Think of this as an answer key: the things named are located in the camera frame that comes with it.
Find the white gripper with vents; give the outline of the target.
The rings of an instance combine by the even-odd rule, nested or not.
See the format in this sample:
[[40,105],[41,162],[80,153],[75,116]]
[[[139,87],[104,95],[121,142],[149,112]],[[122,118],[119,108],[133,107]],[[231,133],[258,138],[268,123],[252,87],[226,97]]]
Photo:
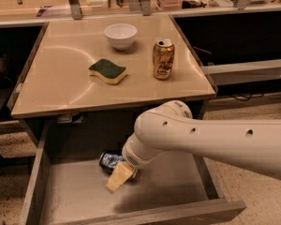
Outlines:
[[119,162],[116,165],[106,185],[106,188],[111,193],[117,190],[133,175],[133,168],[141,169],[153,161],[152,159],[143,159],[138,157],[129,145],[125,145],[123,147],[122,156],[126,162]]

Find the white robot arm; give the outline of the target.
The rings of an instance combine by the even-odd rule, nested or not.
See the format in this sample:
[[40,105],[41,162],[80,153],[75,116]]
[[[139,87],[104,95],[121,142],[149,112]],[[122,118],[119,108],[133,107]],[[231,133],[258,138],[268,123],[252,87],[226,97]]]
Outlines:
[[143,112],[107,182],[117,190],[165,151],[182,151],[281,180],[281,120],[197,120],[179,100]]

